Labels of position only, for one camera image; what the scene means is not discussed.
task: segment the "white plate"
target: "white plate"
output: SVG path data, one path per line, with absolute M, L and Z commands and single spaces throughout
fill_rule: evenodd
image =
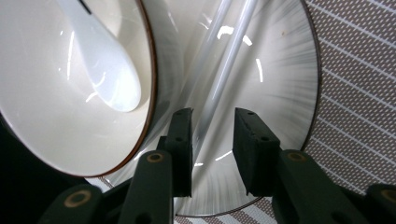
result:
M 109 172 L 130 155 L 144 129 L 151 92 L 149 45 L 134 1 L 87 2 L 136 65 L 144 88 L 130 113 L 111 109 L 95 94 L 56 1 L 0 6 L 1 113 L 39 159 L 83 176 Z
M 218 1 L 167 1 L 184 49 L 186 71 L 194 62 Z M 194 109 L 195 126 L 211 80 L 240 13 L 242 0 L 233 1 L 216 46 L 203 68 L 198 88 L 187 106 Z M 303 149 L 318 103 L 318 44 L 304 3 L 299 0 L 259 1 L 233 71 L 219 102 L 193 169 L 192 198 L 177 201 L 184 216 L 210 216 L 230 212 L 254 202 L 233 158 L 233 112 L 242 107 L 256 112 L 281 141 L 283 149 Z M 118 185 L 133 176 L 137 158 L 112 175 Z

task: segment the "brass screw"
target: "brass screw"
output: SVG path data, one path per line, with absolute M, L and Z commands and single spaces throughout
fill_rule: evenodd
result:
M 388 199 L 392 203 L 396 203 L 396 190 L 394 189 L 383 189 L 381 190 L 382 197 Z
M 69 208 L 79 207 L 91 198 L 91 192 L 86 189 L 79 190 L 70 194 L 64 201 L 64 206 Z
M 288 158 L 291 161 L 302 161 L 302 162 L 306 161 L 306 157 L 303 154 L 299 153 L 299 152 L 291 152 L 291 153 L 289 153 L 288 154 Z
M 159 162 L 163 160 L 163 154 L 161 153 L 153 153 L 148 156 L 149 162 Z

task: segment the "gray patterned fabric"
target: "gray patterned fabric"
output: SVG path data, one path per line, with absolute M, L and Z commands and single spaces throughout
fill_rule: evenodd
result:
M 305 151 L 332 180 L 364 193 L 396 185 L 396 1 L 305 1 L 318 33 L 322 93 Z M 175 223 L 276 223 L 271 199 Z

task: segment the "white ceramic surface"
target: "white ceramic surface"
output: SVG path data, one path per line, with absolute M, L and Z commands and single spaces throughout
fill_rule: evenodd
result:
M 73 38 L 98 96 L 117 111 L 135 109 L 141 97 L 140 81 L 124 47 L 81 2 L 57 2 L 74 30 Z
M 182 64 L 162 72 L 163 60 L 157 57 L 159 65 L 153 66 L 153 49 L 135 1 L 85 3 L 134 62 L 142 86 L 137 108 L 118 112 L 98 97 L 74 30 L 56 1 L 1 0 L 0 111 L 39 159 L 68 174 L 93 176 L 129 160 L 144 143 L 145 130 L 155 135 L 163 127 L 172 104 L 161 104 L 175 101 L 171 97 L 178 95 L 175 79 L 180 79 Z M 171 32 L 174 27 L 165 27 L 168 42 L 176 42 Z M 158 46 L 164 49 L 170 44 Z M 156 56 L 166 56 L 163 49 L 157 49 Z M 181 63 L 181 57 L 171 53 L 170 64 Z M 149 117 L 163 125 L 154 125 Z
M 186 71 L 194 67 L 194 57 L 209 32 L 220 2 L 167 1 L 181 37 Z M 233 1 L 215 47 L 202 66 L 202 78 L 187 103 L 194 109 L 193 128 L 202 113 L 243 2 Z M 277 135 L 284 149 L 301 149 L 309 135 L 317 106 L 319 68 L 318 49 L 302 2 L 259 1 L 243 41 L 193 168 L 192 197 L 176 202 L 179 215 L 226 213 L 256 199 L 246 195 L 233 158 L 235 107 L 256 112 Z M 136 162 L 137 158 L 105 178 L 112 185 L 118 185 L 133 176 Z

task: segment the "black mechanical part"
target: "black mechanical part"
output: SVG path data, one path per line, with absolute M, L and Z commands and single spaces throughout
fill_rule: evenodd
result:
M 122 205 L 131 182 L 132 179 L 128 179 L 104 193 L 104 205 L 107 211 L 106 224 L 117 223 L 119 221 Z
M 105 223 L 103 195 L 92 185 L 78 185 L 59 195 L 40 218 L 40 224 Z
M 308 154 L 284 150 L 276 169 L 300 223 L 368 223 Z
M 173 223 L 172 157 L 154 150 L 141 156 L 120 213 L 120 224 Z
M 372 185 L 367 189 L 364 201 L 373 223 L 396 223 L 396 186 Z
M 297 211 L 281 181 L 276 182 L 272 207 L 278 224 L 298 224 Z
M 174 197 L 191 196 L 192 144 L 191 144 L 192 109 L 180 109 L 173 114 L 168 135 L 162 137 L 157 149 L 169 152 L 173 162 Z
M 279 145 L 279 139 L 256 113 L 235 109 L 233 155 L 247 194 L 273 195 Z
M 344 193 L 344 195 L 349 199 L 349 201 L 359 210 L 361 214 L 363 214 L 370 223 L 372 223 L 371 219 L 368 214 L 371 213 L 367 206 L 367 202 L 364 201 L 364 195 L 361 195 L 355 191 L 350 189 L 346 189 L 344 187 L 339 187 L 340 190 Z

